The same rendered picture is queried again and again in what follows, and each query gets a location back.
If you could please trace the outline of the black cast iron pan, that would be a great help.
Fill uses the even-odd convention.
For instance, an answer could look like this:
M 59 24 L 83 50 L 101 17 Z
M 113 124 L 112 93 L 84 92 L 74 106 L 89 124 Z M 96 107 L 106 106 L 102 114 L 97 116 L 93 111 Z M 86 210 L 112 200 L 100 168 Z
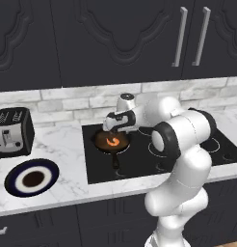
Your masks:
M 119 139 L 119 145 L 117 147 L 111 147 L 107 144 L 106 139 L 112 140 L 113 138 Z M 131 137 L 126 132 L 112 132 L 103 131 L 99 129 L 92 137 L 93 144 L 102 152 L 110 154 L 112 156 L 112 164 L 114 169 L 119 168 L 118 153 L 125 151 L 131 142 Z

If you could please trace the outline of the navy and white plate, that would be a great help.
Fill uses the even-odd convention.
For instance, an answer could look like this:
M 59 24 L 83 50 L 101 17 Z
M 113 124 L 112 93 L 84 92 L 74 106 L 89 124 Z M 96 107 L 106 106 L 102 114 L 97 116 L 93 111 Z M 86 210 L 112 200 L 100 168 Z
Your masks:
M 7 174 L 4 186 L 7 192 L 19 198 L 37 196 L 57 181 L 60 174 L 57 164 L 38 158 L 24 161 Z

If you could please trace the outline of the silver and black toaster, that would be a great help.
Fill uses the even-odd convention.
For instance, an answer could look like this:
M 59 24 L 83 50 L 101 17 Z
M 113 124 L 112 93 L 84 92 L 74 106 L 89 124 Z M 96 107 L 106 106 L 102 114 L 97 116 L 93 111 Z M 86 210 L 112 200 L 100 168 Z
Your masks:
M 0 159 L 29 155 L 34 138 L 35 130 L 28 108 L 0 109 Z

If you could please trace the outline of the dark cupboard door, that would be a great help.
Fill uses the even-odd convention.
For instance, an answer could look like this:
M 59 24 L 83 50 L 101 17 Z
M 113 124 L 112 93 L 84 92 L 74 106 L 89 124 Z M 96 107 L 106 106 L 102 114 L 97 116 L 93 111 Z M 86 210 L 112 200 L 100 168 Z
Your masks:
M 50 0 L 0 0 L 0 92 L 61 86 Z
M 194 67 L 203 7 L 208 7 L 211 15 L 200 64 Z M 195 0 L 182 78 L 233 76 L 237 76 L 237 0 Z
M 195 0 L 51 0 L 62 85 L 116 85 L 181 77 Z M 188 10 L 179 67 L 172 67 Z

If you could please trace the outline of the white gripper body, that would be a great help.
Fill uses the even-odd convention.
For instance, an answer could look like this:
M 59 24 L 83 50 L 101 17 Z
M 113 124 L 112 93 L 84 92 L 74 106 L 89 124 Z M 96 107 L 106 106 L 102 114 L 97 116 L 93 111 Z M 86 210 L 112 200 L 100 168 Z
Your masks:
M 122 116 L 114 112 L 109 113 L 103 121 L 102 128 L 104 131 L 117 131 L 122 125 Z

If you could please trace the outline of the black glass hob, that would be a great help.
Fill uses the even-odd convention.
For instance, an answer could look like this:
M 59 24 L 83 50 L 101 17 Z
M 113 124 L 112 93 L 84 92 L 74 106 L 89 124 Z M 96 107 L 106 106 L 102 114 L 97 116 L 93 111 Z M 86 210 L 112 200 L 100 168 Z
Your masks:
M 130 133 L 130 145 L 118 153 L 120 167 L 115 170 L 112 156 L 93 144 L 94 134 L 101 128 L 102 124 L 82 126 L 88 184 L 171 172 L 174 161 L 161 155 L 152 146 L 152 129 L 148 127 L 140 127 L 138 131 Z M 218 129 L 213 137 L 200 146 L 209 152 L 212 166 L 237 163 L 237 146 Z

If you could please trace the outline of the dark base cupboard front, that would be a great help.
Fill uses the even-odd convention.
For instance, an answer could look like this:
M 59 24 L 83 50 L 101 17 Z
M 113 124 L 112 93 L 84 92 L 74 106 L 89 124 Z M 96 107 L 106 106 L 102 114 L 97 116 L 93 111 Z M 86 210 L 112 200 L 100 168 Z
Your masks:
M 206 183 L 208 207 L 186 225 L 184 237 L 192 247 L 215 247 L 237 241 L 237 178 Z
M 0 217 L 0 247 L 81 247 L 76 206 Z
M 82 247 L 144 247 L 157 218 L 145 209 L 145 195 L 77 207 Z

